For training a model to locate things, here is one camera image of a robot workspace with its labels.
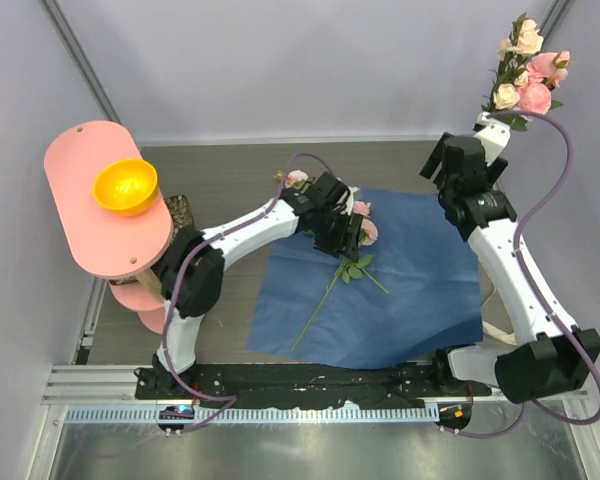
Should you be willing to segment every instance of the gray floor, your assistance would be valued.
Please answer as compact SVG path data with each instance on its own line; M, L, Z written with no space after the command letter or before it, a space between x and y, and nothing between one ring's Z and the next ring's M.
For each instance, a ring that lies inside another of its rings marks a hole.
M470 430L511 424L520 407L476 404ZM587 478L568 425L527 408L526 421L488 441L430 424L211 425L165 438L155 425L66 425L58 480L579 480ZM132 448L144 439L143 445ZM121 452L101 460L92 455Z
M347 184L388 190L431 193L431 182L418 176L432 142L349 142L321 144L226 145L146 148L143 156L158 169L165 196L189 199L196 227L233 220L263 205L273 194L272 175L299 151L322 155ZM322 171L317 162L300 160L298 168ZM268 257L263 248L227 270L222 297L202 322L196 346L201 363L289 362L289 359L245 350L253 312ZM492 284L482 275L483 299ZM506 331L508 317L497 293L483 308L483 317ZM89 356L91 364L147 364L159 336L137 315L107 293Z

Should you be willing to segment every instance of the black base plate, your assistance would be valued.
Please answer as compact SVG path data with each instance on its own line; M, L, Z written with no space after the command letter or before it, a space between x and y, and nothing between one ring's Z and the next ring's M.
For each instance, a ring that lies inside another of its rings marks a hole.
M156 385L154 369L137 371L138 400L187 399L177 389L165 394ZM469 384L474 396L491 395L486 385L440 376L431 364L406 362L380 370L349 370L315 364L210 364L194 365L182 377L209 395L236 395L234 408L281 410L340 407L346 400L362 409L422 407L422 397L466 397ZM217 402L202 402L217 407Z

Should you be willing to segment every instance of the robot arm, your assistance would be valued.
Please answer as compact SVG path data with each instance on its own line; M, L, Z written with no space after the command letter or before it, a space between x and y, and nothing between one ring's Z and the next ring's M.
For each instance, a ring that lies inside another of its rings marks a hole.
M450 349L446 362L451 379L472 380L499 387L513 403L542 398L580 388L588 368L569 340L551 319L529 286L516 255L524 255L544 298L572 329L591 359L600 353L600 337L595 330L582 331L555 298L524 241L514 251L516 212L503 192L493 188L507 166L499 155L509 140L509 127L497 120L478 118L478 133L455 137L445 133L421 175L432 178L439 189L440 205L446 218L478 255L500 292L511 317L518 348L485 344ZM262 207L229 224L198 232L193 228L178 233L169 248L159 276L163 295L170 301L178 270L184 258L201 242L261 214ZM259 221L203 248L193 266L187 269L176 300L176 316L167 333L170 357L176 373L195 362L194 346L202 316L217 302L222 275L240 257L278 238L302 230L315 233L314 248L334 256L358 256L358 235L362 217L352 213L349 188L332 175L323 174L315 184L298 191L282 192L280 201ZM164 352L159 349L154 367L168 382Z
M362 216L353 213L352 191L333 175L325 172L301 191L295 188L283 190L280 200L267 211L270 204L271 201L232 222L201 232L186 227L178 232L169 247L159 276L162 294L171 302L174 301L175 279L185 257L196 245L219 237L196 256L178 295L176 315L167 332L167 344L176 373L195 363L195 344L202 317L220 297L224 271L241 257L274 240L311 230L315 249L335 257L344 255L353 261L358 260ZM166 367L162 348L158 349L157 357Z
M447 356L451 375L497 386L514 403L578 389L588 368L545 313L517 256L523 255L542 296L593 360L600 353L600 337L593 329L578 328L551 292L524 239L514 250L516 212L506 195L493 188L507 166L499 155L509 140L509 126L482 114L476 130L473 137L444 134L421 175L431 178L440 167L434 178L440 205L500 293L519 347L485 342L452 349Z

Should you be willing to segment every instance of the pink board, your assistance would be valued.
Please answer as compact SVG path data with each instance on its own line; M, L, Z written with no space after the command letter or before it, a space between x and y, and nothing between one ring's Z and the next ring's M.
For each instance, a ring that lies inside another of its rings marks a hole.
M138 316L140 317L140 321L144 324L144 326L153 333L161 334L162 330L164 330L164 308L152 310L151 312L139 312Z
M88 122L51 144L44 169L73 258L102 278L124 278L149 268L166 250L172 221L162 194L144 213L123 217L93 198L98 173L123 158L141 158L129 132L117 123Z
M121 305L134 312L150 312L162 309L164 302L159 302L140 283L127 283L125 285L111 285L111 293Z

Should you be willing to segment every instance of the blue fabric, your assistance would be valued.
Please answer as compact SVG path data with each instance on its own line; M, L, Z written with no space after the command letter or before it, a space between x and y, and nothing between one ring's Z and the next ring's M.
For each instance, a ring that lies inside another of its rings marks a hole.
M338 280L313 324L339 260L298 234L272 245L247 348L345 368L382 368L482 340L478 260L432 195L365 188L378 241L369 278Z

